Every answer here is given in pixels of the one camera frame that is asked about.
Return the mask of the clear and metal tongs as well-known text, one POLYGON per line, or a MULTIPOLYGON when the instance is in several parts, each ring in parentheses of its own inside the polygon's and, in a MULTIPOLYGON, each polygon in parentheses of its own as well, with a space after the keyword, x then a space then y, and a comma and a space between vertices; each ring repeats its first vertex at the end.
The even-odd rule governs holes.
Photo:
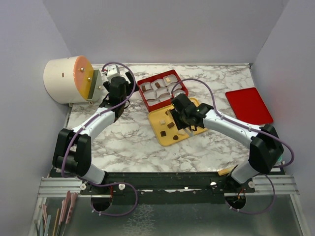
POLYGON ((185 134, 189 135, 190 137, 193 136, 194 131, 189 125, 185 124, 180 119, 180 115, 175 111, 175 109, 167 109, 165 113, 171 118, 172 122, 175 124, 174 126, 177 128, 177 131, 184 130, 185 134))

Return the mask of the grey green drawer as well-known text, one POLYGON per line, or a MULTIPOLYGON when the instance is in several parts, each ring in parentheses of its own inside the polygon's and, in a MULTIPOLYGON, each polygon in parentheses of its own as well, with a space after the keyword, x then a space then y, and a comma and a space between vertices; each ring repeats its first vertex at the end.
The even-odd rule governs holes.
POLYGON ((101 73, 99 70, 94 70, 93 76, 88 77, 88 82, 90 85, 89 94, 88 94, 88 102, 96 102, 101 97, 103 82, 101 79, 101 73))

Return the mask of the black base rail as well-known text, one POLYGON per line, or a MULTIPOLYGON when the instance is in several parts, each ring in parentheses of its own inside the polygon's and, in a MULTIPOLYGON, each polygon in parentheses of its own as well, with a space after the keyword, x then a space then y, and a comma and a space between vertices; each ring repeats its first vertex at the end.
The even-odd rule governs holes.
POLYGON ((108 194, 108 197, 86 196, 96 205, 147 205, 212 203, 224 204, 226 196, 253 191, 253 179, 244 184, 232 183, 226 176, 215 172, 187 173, 109 173, 106 183, 123 183, 124 187, 96 187, 81 185, 87 193, 108 194))

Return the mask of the white cylindrical container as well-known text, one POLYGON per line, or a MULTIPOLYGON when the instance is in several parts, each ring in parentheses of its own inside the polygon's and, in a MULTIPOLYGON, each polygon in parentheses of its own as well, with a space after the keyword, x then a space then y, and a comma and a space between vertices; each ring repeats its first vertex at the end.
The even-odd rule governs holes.
POLYGON ((47 62, 43 82, 48 94, 60 104, 90 100, 94 69, 85 56, 47 62))

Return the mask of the aluminium frame rail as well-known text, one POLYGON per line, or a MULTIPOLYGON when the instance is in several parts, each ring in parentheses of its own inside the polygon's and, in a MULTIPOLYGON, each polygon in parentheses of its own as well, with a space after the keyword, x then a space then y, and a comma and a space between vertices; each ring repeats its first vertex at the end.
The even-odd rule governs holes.
MULTIPOLYGON (((268 178, 256 176, 253 178, 253 191, 246 189, 245 196, 299 195, 300 192, 293 175, 271 175, 268 178)), ((82 182, 76 178, 43 178, 37 196, 39 198, 64 197, 66 193, 76 192, 81 197, 108 197, 108 194, 94 194, 91 190, 84 193, 82 182)))

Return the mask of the pink tool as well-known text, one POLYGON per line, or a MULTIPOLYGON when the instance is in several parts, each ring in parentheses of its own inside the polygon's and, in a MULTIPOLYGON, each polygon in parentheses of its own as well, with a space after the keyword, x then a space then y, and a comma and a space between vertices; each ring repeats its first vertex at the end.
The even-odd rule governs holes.
POLYGON ((78 193, 71 193, 70 191, 67 191, 65 199, 62 201, 59 225, 61 225, 63 222, 66 224, 70 222, 77 197, 78 193))

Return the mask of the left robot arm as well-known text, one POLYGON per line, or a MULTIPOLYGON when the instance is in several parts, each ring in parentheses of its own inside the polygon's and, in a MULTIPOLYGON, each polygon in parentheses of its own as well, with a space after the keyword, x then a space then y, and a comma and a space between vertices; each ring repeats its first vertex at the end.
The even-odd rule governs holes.
POLYGON ((58 133, 52 165, 62 171, 92 182, 92 189, 103 194, 108 190, 107 172, 92 163, 92 142, 108 126, 123 114, 131 95, 138 91, 132 72, 126 78, 114 76, 103 83, 108 94, 96 112, 81 125, 73 129, 62 129, 58 133))

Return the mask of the yellow plastic tray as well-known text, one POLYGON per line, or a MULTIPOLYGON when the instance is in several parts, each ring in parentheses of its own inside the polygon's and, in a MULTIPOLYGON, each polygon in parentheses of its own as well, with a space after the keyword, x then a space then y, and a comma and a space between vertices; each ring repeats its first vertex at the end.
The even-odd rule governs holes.
MULTIPOLYGON (((148 114, 148 119, 150 122, 150 125, 156 135, 156 138, 158 139, 158 142, 162 146, 170 146, 172 144, 178 143, 182 140, 190 138, 189 135, 180 135, 178 134, 177 128, 173 126, 172 128, 168 128, 167 125, 172 122, 171 118, 165 113, 167 109, 173 109, 174 107, 172 105, 165 106, 163 108, 157 109, 155 111, 152 111, 148 114), (160 120, 165 120, 165 125, 160 125, 159 121, 160 120), (162 137, 160 135, 161 131, 166 132, 166 137, 162 137), (173 140, 173 136, 178 135, 179 139, 178 140, 173 140)), ((202 132, 207 131, 207 129, 202 129, 202 128, 197 128, 196 131, 193 132, 193 136, 198 135, 202 132)))

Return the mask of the red box lid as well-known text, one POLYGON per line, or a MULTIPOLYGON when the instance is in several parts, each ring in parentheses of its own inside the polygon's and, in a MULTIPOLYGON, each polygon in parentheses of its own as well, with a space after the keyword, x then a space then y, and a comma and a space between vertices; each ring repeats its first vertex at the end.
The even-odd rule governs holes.
POLYGON ((229 91, 225 96, 238 120, 255 125, 274 122, 255 87, 229 91))

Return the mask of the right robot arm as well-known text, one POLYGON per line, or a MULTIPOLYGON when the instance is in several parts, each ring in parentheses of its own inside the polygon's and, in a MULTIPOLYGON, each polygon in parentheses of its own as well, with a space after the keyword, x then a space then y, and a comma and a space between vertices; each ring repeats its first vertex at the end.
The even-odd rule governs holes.
POLYGON ((186 95, 171 99, 170 111, 177 128, 206 128, 222 133, 249 149, 248 160, 237 165, 226 180, 231 192, 238 192, 244 183, 257 174, 268 174, 284 152, 278 134, 272 125, 263 127, 247 124, 230 116, 225 116, 214 106, 202 103, 196 106, 186 95))

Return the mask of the green lid jar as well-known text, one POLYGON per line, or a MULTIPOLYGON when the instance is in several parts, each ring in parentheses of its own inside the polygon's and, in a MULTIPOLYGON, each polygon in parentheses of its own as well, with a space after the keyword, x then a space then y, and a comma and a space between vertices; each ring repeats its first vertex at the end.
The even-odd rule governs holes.
POLYGON ((277 160, 277 162, 278 163, 281 163, 283 161, 283 156, 281 155, 280 157, 279 157, 279 159, 277 160))

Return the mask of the red chocolate box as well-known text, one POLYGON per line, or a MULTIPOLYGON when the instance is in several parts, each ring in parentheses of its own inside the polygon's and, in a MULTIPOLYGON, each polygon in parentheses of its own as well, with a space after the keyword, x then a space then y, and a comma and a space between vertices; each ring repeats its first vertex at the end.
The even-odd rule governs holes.
POLYGON ((174 69, 139 80, 137 82, 139 93, 148 112, 170 105, 171 92, 174 96, 180 93, 188 96, 188 89, 183 83, 177 84, 179 81, 181 78, 174 69), (171 79, 170 83, 165 80, 166 77, 171 79), (161 87, 157 88, 155 83, 159 83, 161 87), (141 86, 146 86, 146 90, 142 90, 141 86))

